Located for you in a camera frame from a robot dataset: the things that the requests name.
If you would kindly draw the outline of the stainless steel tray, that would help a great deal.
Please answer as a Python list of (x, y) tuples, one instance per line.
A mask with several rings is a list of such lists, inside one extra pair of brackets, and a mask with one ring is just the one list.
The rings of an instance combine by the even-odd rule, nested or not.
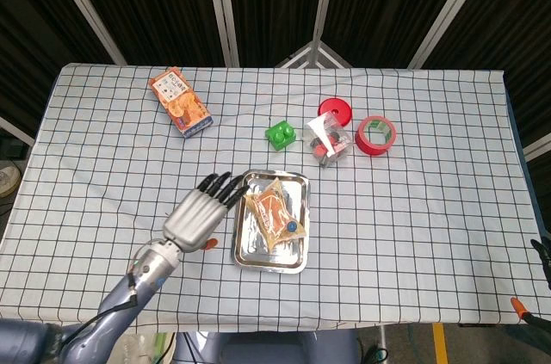
[(306, 229), (304, 238), (278, 244), (271, 253), (258, 229), (253, 213), (245, 204), (245, 196), (235, 208), (233, 260), (242, 268), (279, 274), (298, 274), (306, 266), (309, 249), (310, 184), (306, 177), (281, 170), (249, 170), (243, 184), (248, 194), (262, 193), (276, 178), (282, 182), (287, 209)]

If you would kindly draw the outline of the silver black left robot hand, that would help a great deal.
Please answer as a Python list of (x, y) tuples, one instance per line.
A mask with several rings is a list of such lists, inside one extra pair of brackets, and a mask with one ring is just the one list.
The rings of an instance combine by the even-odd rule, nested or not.
[(248, 191), (244, 177), (227, 171), (202, 179), (164, 222), (164, 238), (184, 253), (205, 248), (218, 224)]

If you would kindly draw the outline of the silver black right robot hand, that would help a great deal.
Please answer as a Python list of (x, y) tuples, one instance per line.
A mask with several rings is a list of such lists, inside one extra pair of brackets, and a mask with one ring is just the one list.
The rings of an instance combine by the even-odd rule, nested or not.
[[(530, 243), (540, 257), (543, 273), (548, 282), (548, 288), (551, 290), (551, 240), (547, 237), (542, 237), (541, 241), (531, 239)], [(551, 333), (550, 320), (539, 318), (529, 312), (518, 298), (511, 297), (511, 305), (518, 317), (526, 324), (535, 326), (536, 328)]]

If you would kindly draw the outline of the white checked tablecloth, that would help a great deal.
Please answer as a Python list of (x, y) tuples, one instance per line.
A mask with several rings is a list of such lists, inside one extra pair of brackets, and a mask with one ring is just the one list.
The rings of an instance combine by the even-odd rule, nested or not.
[[(60, 71), (0, 243), (0, 318), (88, 320), (204, 176), (247, 170), (310, 181), (305, 269), (237, 266), (227, 218), (217, 246), (184, 257), (137, 330), (514, 324), (511, 297), (551, 318), (501, 72), (186, 68), (214, 117), (190, 139), (149, 88), (160, 72)], [(352, 108), (352, 148), (322, 168), (304, 127), (330, 97)], [(355, 142), (372, 115), (397, 131), (379, 156)], [(265, 131), (282, 120), (296, 140), (275, 151)]]

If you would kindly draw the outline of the clear plastic box with items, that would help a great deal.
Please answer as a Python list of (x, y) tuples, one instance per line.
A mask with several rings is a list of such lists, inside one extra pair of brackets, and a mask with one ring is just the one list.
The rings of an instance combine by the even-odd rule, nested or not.
[(331, 166), (349, 155), (352, 148), (350, 134), (341, 126), (332, 111), (325, 112), (305, 124), (304, 140), (322, 168)]

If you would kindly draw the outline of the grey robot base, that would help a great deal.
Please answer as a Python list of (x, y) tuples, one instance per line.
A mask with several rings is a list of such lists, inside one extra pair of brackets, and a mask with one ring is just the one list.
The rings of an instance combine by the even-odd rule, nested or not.
[(176, 335), (171, 364), (359, 364), (355, 330), (190, 331)]

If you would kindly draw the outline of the red round disc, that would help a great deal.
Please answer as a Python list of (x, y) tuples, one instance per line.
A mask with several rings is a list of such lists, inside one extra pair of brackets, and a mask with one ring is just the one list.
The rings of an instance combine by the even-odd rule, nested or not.
[(345, 100), (338, 97), (324, 99), (318, 107), (318, 115), (331, 112), (341, 126), (347, 126), (352, 119), (352, 108)]

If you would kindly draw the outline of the green toy building block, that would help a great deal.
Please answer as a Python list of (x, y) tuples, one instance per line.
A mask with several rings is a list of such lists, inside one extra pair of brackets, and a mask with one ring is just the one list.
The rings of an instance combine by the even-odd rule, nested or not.
[(265, 137), (275, 151), (281, 151), (296, 140), (296, 131), (285, 120), (265, 131)]

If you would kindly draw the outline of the folding screen with metal frame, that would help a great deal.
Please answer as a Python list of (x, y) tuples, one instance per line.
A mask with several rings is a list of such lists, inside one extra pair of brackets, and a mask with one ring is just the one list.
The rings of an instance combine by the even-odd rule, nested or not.
[(0, 0), (0, 127), (32, 141), (60, 69), (351, 65), (499, 69), (528, 160), (551, 157), (551, 0)]

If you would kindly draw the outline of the red tape roll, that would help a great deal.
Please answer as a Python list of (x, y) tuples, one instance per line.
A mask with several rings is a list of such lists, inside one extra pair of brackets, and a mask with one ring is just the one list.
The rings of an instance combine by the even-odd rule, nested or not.
[(371, 156), (379, 156), (389, 151), (397, 136), (394, 124), (379, 115), (366, 117), (355, 134), (359, 149)]

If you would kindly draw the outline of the packaged bread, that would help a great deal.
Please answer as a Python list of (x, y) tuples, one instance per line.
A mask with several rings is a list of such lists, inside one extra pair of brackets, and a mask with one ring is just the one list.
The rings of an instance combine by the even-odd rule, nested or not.
[(279, 178), (262, 193), (246, 195), (245, 204), (255, 217), (269, 253), (278, 244), (306, 236), (304, 225), (287, 209)]

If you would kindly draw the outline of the orange snack box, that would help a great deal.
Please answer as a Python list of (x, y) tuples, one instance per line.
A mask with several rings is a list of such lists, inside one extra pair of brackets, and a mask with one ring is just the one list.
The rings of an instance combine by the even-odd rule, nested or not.
[(163, 71), (148, 84), (184, 138), (213, 125), (212, 115), (178, 68)]

